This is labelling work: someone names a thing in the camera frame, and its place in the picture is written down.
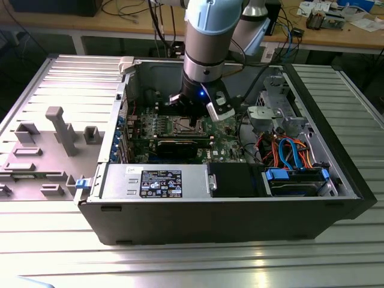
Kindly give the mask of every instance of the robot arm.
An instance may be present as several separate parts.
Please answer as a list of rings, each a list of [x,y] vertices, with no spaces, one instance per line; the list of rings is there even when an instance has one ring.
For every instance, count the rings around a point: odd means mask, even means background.
[[[269,25],[265,0],[151,0],[187,7],[185,59],[181,93],[171,97],[192,119],[221,121],[235,114],[221,80],[224,60],[234,39],[252,55]]]

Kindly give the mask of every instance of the motherboard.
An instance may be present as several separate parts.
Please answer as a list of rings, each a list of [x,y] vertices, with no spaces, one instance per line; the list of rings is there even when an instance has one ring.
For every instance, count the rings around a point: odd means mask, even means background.
[[[221,122],[200,118],[191,125],[188,117],[169,114],[138,107],[127,117],[123,142],[128,163],[245,162],[234,117]]]

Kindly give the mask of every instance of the power supply label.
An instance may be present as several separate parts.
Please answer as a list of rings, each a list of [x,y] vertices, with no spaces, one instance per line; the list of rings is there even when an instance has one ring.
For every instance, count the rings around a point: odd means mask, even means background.
[[[182,197],[181,171],[142,171],[141,198]]]

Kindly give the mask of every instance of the computer case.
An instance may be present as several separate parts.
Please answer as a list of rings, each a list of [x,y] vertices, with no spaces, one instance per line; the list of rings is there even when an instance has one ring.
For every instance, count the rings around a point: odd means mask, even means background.
[[[281,3],[279,0],[266,0],[265,7],[268,10],[268,17],[271,20],[268,29],[265,32],[265,35],[271,36],[275,29],[277,17],[281,8]]]
[[[9,0],[15,12],[70,14],[93,17],[103,0]]]

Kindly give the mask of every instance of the paper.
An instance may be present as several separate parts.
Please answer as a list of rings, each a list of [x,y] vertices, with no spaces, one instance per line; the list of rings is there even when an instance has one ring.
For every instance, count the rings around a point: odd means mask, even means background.
[[[324,12],[328,12],[331,6],[330,1],[315,3],[315,2],[301,2],[297,15],[302,15],[304,17],[309,17],[312,9],[323,10]]]
[[[360,20],[351,22],[351,24],[361,29],[364,29],[368,32],[384,29],[384,23],[377,23],[370,19],[360,19]]]

